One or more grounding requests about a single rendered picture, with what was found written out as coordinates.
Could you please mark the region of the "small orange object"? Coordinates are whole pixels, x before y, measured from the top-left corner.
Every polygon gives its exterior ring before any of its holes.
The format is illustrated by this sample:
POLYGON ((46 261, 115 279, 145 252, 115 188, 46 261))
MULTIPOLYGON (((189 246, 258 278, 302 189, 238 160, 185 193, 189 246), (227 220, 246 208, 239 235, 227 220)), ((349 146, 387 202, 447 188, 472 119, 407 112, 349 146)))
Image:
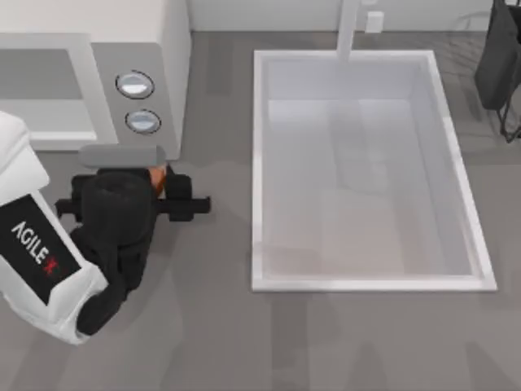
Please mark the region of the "small orange object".
POLYGON ((167 168, 165 165, 150 167, 148 172, 150 174, 151 185, 155 190, 155 194, 157 197, 160 197, 164 191, 167 168))

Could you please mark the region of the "small microwave knob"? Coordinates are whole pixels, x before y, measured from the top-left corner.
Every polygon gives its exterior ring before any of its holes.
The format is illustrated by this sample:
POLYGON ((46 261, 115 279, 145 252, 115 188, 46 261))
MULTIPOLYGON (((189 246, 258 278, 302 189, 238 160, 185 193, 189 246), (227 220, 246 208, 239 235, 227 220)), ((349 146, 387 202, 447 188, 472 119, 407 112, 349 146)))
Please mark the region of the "small microwave knob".
POLYGON ((151 110, 137 110, 125 116, 125 124, 137 134, 153 134, 162 125, 160 117, 151 110))

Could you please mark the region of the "pale microwave oven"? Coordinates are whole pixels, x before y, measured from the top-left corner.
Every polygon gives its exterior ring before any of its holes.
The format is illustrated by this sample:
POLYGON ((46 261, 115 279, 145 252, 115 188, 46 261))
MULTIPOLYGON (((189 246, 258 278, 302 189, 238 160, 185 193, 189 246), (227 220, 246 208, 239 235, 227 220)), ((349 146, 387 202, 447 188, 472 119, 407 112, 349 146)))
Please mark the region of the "pale microwave oven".
POLYGON ((159 145, 176 160, 191 47, 186 0, 0 0, 0 112, 25 121, 38 151, 159 145), (116 89, 132 70, 155 83, 148 98, 116 89), (143 109, 161 119, 153 134, 125 124, 143 109))

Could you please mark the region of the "large microwave knob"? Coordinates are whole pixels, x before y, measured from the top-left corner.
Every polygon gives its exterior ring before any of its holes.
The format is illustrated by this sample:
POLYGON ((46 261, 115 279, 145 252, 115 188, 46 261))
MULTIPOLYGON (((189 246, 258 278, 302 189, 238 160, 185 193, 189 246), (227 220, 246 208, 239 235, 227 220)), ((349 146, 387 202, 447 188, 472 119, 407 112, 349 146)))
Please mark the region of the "large microwave knob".
POLYGON ((146 99, 155 91, 153 80, 138 70, 118 75, 115 85, 118 92, 128 99, 146 99))

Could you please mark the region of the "white sink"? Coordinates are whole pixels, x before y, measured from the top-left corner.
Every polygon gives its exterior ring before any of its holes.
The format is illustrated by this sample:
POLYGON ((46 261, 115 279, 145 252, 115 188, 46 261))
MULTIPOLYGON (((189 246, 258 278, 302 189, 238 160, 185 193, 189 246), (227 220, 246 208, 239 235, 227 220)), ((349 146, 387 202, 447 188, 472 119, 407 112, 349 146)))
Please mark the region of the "white sink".
POLYGON ((256 292, 494 292, 434 53, 257 50, 256 292))

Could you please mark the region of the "white tall tap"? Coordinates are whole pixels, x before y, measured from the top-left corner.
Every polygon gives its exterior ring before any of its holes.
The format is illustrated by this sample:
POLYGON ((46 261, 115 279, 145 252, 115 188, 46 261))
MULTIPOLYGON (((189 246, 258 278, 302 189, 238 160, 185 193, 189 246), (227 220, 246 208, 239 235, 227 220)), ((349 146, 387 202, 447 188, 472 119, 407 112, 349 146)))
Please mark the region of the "white tall tap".
POLYGON ((339 61, 348 61, 357 27, 357 18, 363 7, 377 4, 379 0, 341 0, 336 54, 339 61))

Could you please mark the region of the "white wall socket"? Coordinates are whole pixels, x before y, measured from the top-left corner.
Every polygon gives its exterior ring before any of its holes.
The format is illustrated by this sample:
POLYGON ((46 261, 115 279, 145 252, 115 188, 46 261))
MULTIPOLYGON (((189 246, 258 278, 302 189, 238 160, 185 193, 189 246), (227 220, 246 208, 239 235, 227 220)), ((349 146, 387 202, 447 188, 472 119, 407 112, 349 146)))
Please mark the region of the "white wall socket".
POLYGON ((366 16, 365 33, 381 33, 384 26, 384 17, 382 11, 369 11, 366 16))

